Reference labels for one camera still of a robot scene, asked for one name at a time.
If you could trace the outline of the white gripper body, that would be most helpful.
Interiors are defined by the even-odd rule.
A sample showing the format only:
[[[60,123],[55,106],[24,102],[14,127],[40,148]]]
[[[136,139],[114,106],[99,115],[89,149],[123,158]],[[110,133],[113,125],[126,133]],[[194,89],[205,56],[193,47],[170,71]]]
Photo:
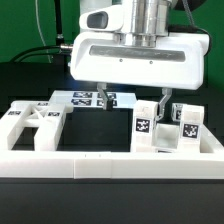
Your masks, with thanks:
[[[82,14],[79,25],[70,65],[76,80],[189,90],[203,83],[210,37],[167,31],[164,12],[101,9]]]

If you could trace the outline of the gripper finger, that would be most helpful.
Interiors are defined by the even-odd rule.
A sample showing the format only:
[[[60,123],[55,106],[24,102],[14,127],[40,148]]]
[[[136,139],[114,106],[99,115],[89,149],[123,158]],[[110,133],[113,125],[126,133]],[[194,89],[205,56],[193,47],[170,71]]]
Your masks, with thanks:
[[[108,96],[106,83],[98,83],[97,90],[103,100],[103,109],[106,111],[111,111],[113,109],[113,100]]]
[[[160,121],[165,114],[165,105],[169,101],[172,96],[172,89],[171,88],[163,88],[162,89],[162,98],[158,102],[157,106],[157,113],[156,113],[156,120]]]

